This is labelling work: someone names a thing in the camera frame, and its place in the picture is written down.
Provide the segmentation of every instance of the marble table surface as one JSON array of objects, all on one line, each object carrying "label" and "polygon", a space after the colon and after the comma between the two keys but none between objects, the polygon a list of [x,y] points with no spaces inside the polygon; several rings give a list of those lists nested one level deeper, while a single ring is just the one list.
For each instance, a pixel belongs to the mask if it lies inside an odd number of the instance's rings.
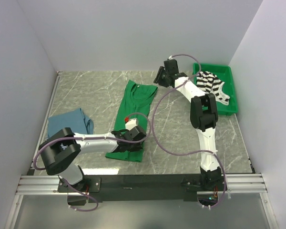
[{"label": "marble table surface", "polygon": [[[157,71],[61,72],[49,116],[80,107],[93,120],[94,134],[107,133],[113,130],[128,80],[153,84],[156,74]],[[168,90],[158,87],[150,114]],[[162,101],[155,116],[155,133],[165,148],[175,153],[199,149],[198,135],[189,117],[190,103],[181,93],[170,93]],[[235,115],[219,116],[215,142],[226,173],[252,173]],[[145,141],[141,163],[108,159],[105,152],[79,155],[74,162],[91,174],[182,174],[200,173],[200,157],[167,154],[150,137]],[[43,166],[41,158],[37,165]],[[34,174],[46,175],[45,171]]]}]

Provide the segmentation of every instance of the green plastic bin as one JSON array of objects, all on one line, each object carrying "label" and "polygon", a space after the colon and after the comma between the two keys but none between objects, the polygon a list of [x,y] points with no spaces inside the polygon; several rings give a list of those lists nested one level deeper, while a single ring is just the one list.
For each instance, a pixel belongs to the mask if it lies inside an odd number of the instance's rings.
[{"label": "green plastic bin", "polygon": [[[194,63],[194,74],[199,71],[199,66],[197,63]],[[236,100],[234,82],[232,77],[231,68],[225,65],[216,65],[216,64],[201,64],[201,71],[209,71],[221,80],[224,81],[223,92],[230,96],[229,105],[223,105],[220,102],[216,102],[217,111],[219,115],[232,115],[238,112],[238,105]]]}]

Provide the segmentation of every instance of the white enclosure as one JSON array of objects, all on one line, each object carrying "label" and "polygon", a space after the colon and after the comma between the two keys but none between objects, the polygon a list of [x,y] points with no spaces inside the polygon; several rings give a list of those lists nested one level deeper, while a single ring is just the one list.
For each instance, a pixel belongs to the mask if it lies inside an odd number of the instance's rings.
[{"label": "white enclosure", "polygon": [[[0,0],[0,228],[57,71],[155,70],[194,55],[232,68],[239,124],[286,228],[286,1]],[[181,70],[193,62],[182,59]]]}]

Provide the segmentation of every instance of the clothing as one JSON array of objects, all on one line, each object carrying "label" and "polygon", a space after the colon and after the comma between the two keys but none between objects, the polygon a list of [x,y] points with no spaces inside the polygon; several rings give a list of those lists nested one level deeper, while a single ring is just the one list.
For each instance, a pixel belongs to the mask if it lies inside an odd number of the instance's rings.
[{"label": "clothing", "polygon": [[81,108],[48,118],[49,137],[65,127],[70,127],[73,133],[93,134],[93,121],[83,113]]},{"label": "clothing", "polygon": [[[124,91],[124,96],[115,120],[114,130],[125,129],[125,117],[134,112],[140,112],[146,116],[149,114],[150,105],[157,93],[157,86],[137,84],[134,81],[128,81]],[[139,125],[146,130],[147,120],[141,115],[133,115],[131,118],[137,118]],[[141,162],[144,149],[137,152],[119,152],[107,153],[106,157],[111,159]]]},{"label": "clothing", "polygon": [[221,81],[217,75],[208,71],[201,71],[197,75],[196,85],[204,92],[213,93],[216,101],[227,106],[229,105],[230,96],[223,92],[224,82]]}]

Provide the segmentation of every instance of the folded green shirt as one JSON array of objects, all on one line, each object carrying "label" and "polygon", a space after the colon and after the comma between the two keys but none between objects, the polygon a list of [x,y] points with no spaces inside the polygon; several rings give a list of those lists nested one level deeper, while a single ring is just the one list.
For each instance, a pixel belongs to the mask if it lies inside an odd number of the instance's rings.
[{"label": "folded green shirt", "polygon": [[[134,112],[140,112],[148,116],[151,103],[157,93],[158,87],[154,85],[137,84],[134,81],[128,81],[124,96],[115,120],[114,130],[125,129],[125,117]],[[146,130],[147,120],[142,115],[133,115],[131,118],[137,118],[139,125]],[[106,158],[141,162],[144,148],[137,152],[119,152],[107,153]]]}]

